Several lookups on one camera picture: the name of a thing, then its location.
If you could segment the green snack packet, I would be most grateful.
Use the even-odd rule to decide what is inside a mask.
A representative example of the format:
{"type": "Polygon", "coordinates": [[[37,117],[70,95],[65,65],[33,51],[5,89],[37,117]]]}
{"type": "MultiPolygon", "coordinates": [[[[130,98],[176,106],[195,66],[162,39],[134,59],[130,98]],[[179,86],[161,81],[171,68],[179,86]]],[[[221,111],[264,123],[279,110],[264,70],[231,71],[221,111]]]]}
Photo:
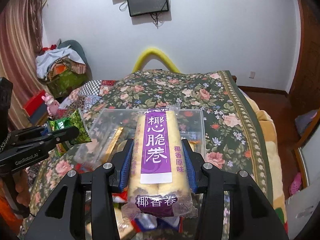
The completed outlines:
{"type": "Polygon", "coordinates": [[[56,136],[55,153],[62,157],[74,145],[92,142],[82,111],[76,109],[70,116],[47,121],[48,132],[56,136]]]}

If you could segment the purple coconut roll package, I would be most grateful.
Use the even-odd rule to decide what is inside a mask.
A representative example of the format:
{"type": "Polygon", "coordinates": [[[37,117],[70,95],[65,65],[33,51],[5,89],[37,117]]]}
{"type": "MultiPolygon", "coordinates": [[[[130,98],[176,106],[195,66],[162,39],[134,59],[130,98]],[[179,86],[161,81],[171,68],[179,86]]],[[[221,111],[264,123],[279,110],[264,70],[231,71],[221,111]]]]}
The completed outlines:
{"type": "Polygon", "coordinates": [[[178,129],[179,107],[147,109],[138,115],[124,219],[197,217],[178,129]]]}

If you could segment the red box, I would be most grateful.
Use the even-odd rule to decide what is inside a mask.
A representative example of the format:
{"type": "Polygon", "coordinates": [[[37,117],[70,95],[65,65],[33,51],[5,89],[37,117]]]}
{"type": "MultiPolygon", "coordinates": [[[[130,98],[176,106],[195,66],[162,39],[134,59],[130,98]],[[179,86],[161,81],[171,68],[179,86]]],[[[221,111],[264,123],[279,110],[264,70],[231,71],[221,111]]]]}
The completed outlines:
{"type": "Polygon", "coordinates": [[[33,126],[39,125],[48,115],[47,106],[42,98],[45,94],[45,90],[39,91],[23,106],[24,113],[33,126]]]}

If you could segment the pink plush toy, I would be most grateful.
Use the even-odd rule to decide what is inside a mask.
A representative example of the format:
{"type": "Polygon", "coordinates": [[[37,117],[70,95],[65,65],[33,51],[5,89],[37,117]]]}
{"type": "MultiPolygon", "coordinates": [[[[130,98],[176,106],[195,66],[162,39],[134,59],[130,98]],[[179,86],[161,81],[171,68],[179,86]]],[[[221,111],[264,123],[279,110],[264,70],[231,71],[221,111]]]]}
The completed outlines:
{"type": "Polygon", "coordinates": [[[59,102],[49,93],[45,93],[41,98],[47,106],[48,115],[55,118],[59,109],[59,102]]]}

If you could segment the gold wafer biscuit package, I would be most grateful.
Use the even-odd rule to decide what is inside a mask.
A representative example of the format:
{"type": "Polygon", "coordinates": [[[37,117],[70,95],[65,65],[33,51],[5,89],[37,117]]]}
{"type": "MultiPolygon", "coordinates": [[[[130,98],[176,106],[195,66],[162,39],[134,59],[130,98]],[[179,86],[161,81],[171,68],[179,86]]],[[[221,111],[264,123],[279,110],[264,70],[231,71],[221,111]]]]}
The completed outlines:
{"type": "Polygon", "coordinates": [[[119,127],[119,128],[117,128],[117,130],[115,131],[113,137],[111,138],[110,143],[109,143],[108,146],[107,146],[107,149],[106,149],[104,155],[103,155],[102,158],[101,158],[101,162],[102,162],[102,163],[107,162],[108,159],[110,158],[110,155],[112,154],[112,152],[113,152],[113,150],[114,150],[114,148],[115,148],[115,146],[116,146],[116,143],[117,143],[117,141],[118,141],[118,139],[119,139],[119,137],[120,137],[123,129],[124,129],[123,127],[119,127]]]}

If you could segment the pile of clothes and bags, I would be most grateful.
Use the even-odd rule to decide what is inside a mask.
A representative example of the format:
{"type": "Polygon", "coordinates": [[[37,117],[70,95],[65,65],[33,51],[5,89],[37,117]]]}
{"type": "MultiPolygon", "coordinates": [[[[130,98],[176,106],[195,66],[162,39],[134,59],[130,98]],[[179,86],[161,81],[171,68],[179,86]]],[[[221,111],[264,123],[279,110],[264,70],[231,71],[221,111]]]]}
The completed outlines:
{"type": "Polygon", "coordinates": [[[76,40],[43,48],[35,62],[37,78],[46,83],[55,98],[65,98],[89,80],[86,55],[76,40]]]}

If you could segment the floral dark green bedspread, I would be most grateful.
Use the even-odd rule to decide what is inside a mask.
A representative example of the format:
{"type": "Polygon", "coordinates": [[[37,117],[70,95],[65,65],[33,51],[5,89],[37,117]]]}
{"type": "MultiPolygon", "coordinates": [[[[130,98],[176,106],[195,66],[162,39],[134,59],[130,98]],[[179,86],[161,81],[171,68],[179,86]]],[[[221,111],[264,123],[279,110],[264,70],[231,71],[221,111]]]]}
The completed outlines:
{"type": "Polygon", "coordinates": [[[255,112],[230,72],[138,71],[42,162],[25,239],[285,239],[255,112]]]}

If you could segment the striped pink curtain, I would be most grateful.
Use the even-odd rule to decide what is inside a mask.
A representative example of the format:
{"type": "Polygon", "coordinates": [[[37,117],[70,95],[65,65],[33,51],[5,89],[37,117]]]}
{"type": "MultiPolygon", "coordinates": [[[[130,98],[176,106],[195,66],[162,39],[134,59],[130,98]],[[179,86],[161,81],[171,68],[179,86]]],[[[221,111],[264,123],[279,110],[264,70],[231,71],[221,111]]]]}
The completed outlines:
{"type": "Polygon", "coordinates": [[[1,12],[1,77],[13,83],[9,125],[26,128],[24,104],[46,84],[37,78],[42,50],[42,0],[9,0],[1,12]]]}

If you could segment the yellow curved tube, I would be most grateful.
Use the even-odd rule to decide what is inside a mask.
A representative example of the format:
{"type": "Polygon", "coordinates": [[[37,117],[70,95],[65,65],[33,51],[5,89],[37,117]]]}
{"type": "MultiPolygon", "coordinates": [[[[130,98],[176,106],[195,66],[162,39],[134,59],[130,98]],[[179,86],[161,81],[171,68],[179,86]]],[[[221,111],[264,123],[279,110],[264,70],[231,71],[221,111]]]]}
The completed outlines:
{"type": "Polygon", "coordinates": [[[157,60],[161,62],[168,71],[172,73],[180,73],[176,65],[171,61],[171,59],[161,50],[157,48],[148,48],[144,50],[138,57],[135,66],[132,70],[132,73],[143,70],[146,64],[150,60],[157,60]]]}

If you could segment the brown wooden door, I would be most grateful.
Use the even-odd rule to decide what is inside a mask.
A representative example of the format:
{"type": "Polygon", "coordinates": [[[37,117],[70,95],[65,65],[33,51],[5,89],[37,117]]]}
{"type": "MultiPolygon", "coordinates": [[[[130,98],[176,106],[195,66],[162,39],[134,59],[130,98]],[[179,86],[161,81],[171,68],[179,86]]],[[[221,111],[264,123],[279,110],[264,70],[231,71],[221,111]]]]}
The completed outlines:
{"type": "Polygon", "coordinates": [[[289,100],[297,114],[319,109],[319,19],[306,0],[298,0],[301,42],[289,100]]]}

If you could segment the wall mounted black monitor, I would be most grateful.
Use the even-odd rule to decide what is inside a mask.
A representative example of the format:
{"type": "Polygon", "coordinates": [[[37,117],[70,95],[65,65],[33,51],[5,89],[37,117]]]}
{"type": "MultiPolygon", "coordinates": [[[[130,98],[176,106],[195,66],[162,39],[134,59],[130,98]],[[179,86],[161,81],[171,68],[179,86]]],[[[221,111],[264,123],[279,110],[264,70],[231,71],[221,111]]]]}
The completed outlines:
{"type": "Polygon", "coordinates": [[[131,17],[169,11],[168,0],[127,0],[131,17]]]}

